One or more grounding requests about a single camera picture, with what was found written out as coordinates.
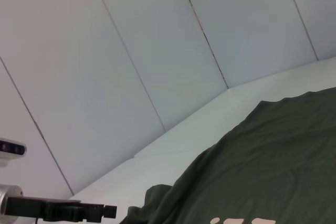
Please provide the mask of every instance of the white wall panel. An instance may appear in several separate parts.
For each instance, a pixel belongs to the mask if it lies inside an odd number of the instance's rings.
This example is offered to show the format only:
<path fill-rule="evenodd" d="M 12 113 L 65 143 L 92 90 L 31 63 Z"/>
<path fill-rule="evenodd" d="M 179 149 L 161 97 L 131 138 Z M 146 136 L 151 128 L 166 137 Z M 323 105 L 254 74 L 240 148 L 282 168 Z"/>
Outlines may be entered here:
<path fill-rule="evenodd" d="M 229 87 L 316 61 L 293 0 L 191 0 Z"/>
<path fill-rule="evenodd" d="M 166 130 L 226 90 L 188 0 L 104 0 Z"/>
<path fill-rule="evenodd" d="M 1 55 L 74 192 L 164 133 L 101 0 L 0 6 Z"/>
<path fill-rule="evenodd" d="M 17 185 L 27 197 L 68 199 L 72 196 L 60 170 L 0 61 L 0 136 L 27 145 L 24 158 L 0 163 L 0 184 Z M 19 218 L 16 224 L 34 220 Z"/>
<path fill-rule="evenodd" d="M 295 0 L 317 57 L 336 56 L 336 0 Z"/>

